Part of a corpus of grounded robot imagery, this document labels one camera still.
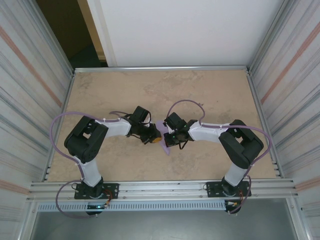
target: yellow object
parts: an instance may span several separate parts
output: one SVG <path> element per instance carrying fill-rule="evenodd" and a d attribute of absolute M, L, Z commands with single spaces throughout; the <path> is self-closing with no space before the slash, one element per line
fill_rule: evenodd
<path fill-rule="evenodd" d="M 158 143 L 162 140 L 162 137 L 157 137 L 155 140 L 153 140 L 154 143 Z"/>

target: beige table surface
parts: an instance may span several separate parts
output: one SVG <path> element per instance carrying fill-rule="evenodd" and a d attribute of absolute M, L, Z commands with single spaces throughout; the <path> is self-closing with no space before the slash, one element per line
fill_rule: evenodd
<path fill-rule="evenodd" d="M 181 99 L 203 105 L 204 123 L 240 119 L 248 126 L 261 128 L 243 70 L 77 73 L 66 110 L 114 119 L 110 111 L 132 113 L 140 105 L 151 112 L 155 123 L 164 120 L 170 106 Z M 202 116 L 200 108 L 189 102 L 178 104 L 173 111 L 186 122 Z M 66 116 L 63 120 L 57 146 L 65 153 L 63 142 L 80 118 Z M 263 135 L 257 135 L 266 146 Z M 206 180 L 221 179 L 231 160 L 218 143 L 188 142 L 183 150 L 172 147 L 167 156 L 159 144 L 144 145 L 134 137 L 115 136 L 104 140 L 97 164 L 105 181 Z M 250 176 L 276 177 L 269 155 L 256 163 Z M 75 164 L 55 153 L 48 180 L 79 178 Z"/>

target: red stripe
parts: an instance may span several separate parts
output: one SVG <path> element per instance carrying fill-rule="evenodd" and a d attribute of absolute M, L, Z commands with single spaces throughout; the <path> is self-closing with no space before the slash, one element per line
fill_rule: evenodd
<path fill-rule="evenodd" d="M 0 180 L 0 189 L 16 192 L 18 194 L 29 194 L 29 189 L 3 180 Z"/>
<path fill-rule="evenodd" d="M 320 186 L 320 176 L 312 178 L 308 181 L 301 182 L 295 185 L 295 188 L 298 192 L 300 192 L 300 191 L 305 191 L 318 186 Z"/>
<path fill-rule="evenodd" d="M 291 61 L 287 64 L 287 66 L 282 70 L 280 75 L 276 78 L 274 83 L 271 85 L 270 89 L 266 92 L 266 94 L 261 99 L 261 103 L 264 104 L 266 99 L 269 97 L 269 95 L 272 93 L 272 91 L 276 88 L 276 86 L 280 83 L 280 81 L 284 78 L 284 76 L 287 74 L 287 72 L 291 69 L 293 64 L 297 61 L 297 59 L 304 53 L 304 51 L 309 47 L 309 45 L 313 42 L 313 40 L 316 38 L 318 33 L 320 32 L 320 22 L 315 26 L 315 28 L 312 30 L 312 32 L 309 34 L 309 36 L 304 40 L 299 50 L 296 52 L 294 57 L 291 59 Z"/>
<path fill-rule="evenodd" d="M 62 102 L 59 98 L 54 94 L 54 92 L 50 89 L 50 87 L 45 83 L 40 74 L 36 71 L 34 66 L 31 65 L 29 60 L 25 57 L 25 55 L 19 50 L 16 44 L 12 41 L 6 31 L 0 26 L 0 36 L 2 39 L 8 44 L 8 46 L 12 49 L 12 51 L 17 55 L 17 57 L 21 60 L 21 62 L 25 65 L 25 67 L 32 73 L 35 79 L 41 84 L 41 86 L 47 91 L 47 93 L 53 98 L 53 100 L 58 104 L 59 107 L 62 106 Z"/>

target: black mounting plate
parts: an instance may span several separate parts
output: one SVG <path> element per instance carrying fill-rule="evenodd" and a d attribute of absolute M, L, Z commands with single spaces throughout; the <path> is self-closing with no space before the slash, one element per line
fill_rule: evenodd
<path fill-rule="evenodd" d="M 243 193 L 243 197 L 247 195 L 249 190 L 249 182 L 248 181 L 241 181 L 237 187 L 237 191 L 235 195 L 228 196 L 224 193 L 222 188 L 222 183 L 220 181 L 208 181 L 206 184 L 206 193 L 208 198 L 225 198 L 225 197 L 240 197 L 240 190 Z"/>
<path fill-rule="evenodd" d="M 81 183 L 74 183 L 76 184 L 74 199 L 92 199 L 89 195 L 85 193 L 85 188 Z M 108 189 L 112 193 L 112 199 L 118 198 L 119 193 L 119 183 L 103 183 L 103 190 Z M 99 198 L 97 199 L 109 199 L 109 197 L 103 192 Z"/>

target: corrugated metal panel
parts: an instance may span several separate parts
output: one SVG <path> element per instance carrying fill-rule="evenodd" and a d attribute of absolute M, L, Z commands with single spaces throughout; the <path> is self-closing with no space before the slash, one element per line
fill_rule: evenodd
<path fill-rule="evenodd" d="M 252 68 L 279 163 L 296 184 L 315 238 L 320 238 L 319 33 L 320 1 L 295 1 Z"/>
<path fill-rule="evenodd" d="M 31 1 L 0 4 L 0 239 L 12 239 L 51 149 L 49 126 L 72 79 Z"/>

